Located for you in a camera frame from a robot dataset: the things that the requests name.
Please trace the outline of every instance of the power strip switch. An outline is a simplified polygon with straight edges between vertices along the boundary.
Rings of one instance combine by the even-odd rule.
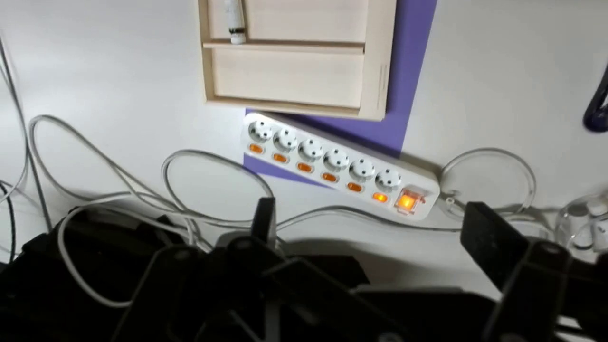
[[[279,116],[247,114],[243,143],[251,158],[397,213],[407,220],[426,219],[441,192],[431,171]]]

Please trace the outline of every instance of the purple paper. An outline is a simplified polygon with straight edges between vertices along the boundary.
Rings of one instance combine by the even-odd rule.
[[[382,122],[361,122],[319,116],[289,116],[302,124],[355,141],[378,152],[399,156],[405,141],[407,122],[416,95],[416,84],[431,32],[437,0],[399,0],[393,34],[391,80],[388,114]],[[257,173],[291,181],[306,179],[245,156],[245,167]]]

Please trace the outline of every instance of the power strip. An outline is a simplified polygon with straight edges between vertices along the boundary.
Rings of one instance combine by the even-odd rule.
[[[422,167],[279,116],[247,114],[243,135],[247,156],[409,220],[426,219],[441,192],[437,177]]]

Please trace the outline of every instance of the desk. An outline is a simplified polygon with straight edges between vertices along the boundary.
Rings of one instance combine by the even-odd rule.
[[[608,61],[606,13],[604,0],[439,2],[403,150],[445,165],[477,146],[507,148],[534,167],[536,205],[542,207],[564,205],[604,184],[608,135],[585,133],[580,118]],[[179,148],[241,160],[243,110],[201,105],[194,0],[0,2],[0,23],[27,116],[49,112],[70,122],[152,188],[163,190],[162,162]],[[15,129],[2,129],[0,171],[13,181],[21,146],[17,125],[4,124],[13,120],[6,99],[2,87],[0,122]],[[61,182],[97,194],[120,188],[72,137],[53,127],[40,133],[42,154]],[[255,188],[241,190],[249,198],[238,205],[226,205],[230,196],[209,196],[219,184],[230,190],[238,182],[222,177],[222,169],[194,160],[179,169],[179,188],[190,205],[245,219],[253,211]],[[200,171],[224,184],[205,182]],[[268,181],[277,194],[279,219],[319,205],[361,207],[325,188]],[[34,196],[30,179],[25,190]],[[48,182],[44,190],[53,220],[76,203]],[[17,200],[17,209],[21,243],[44,232],[32,205]],[[454,226],[441,213],[424,224]],[[323,217],[283,238],[304,253],[357,253],[380,285],[458,285],[498,295],[456,234]]]

